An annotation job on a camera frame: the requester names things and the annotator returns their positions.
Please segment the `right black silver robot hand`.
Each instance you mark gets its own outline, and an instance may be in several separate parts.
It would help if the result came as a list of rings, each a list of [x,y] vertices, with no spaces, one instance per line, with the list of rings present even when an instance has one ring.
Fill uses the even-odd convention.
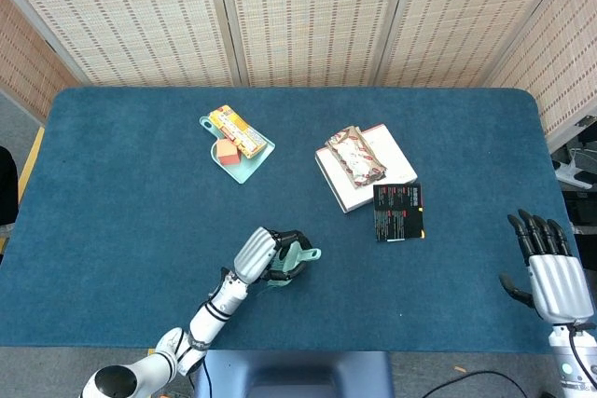
[[[579,259],[573,255],[563,228],[523,209],[510,214],[531,290],[523,291],[506,274],[499,281],[514,300],[553,325],[588,323],[594,315],[589,286]]]

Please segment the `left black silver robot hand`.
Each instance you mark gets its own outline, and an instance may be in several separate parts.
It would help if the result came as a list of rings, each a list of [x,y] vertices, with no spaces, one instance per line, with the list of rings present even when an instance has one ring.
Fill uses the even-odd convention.
[[[299,230],[276,231],[259,227],[234,258],[235,276],[246,284],[259,280],[292,281],[307,265],[305,259],[295,259],[291,267],[286,260],[295,254],[301,257],[313,247]]]

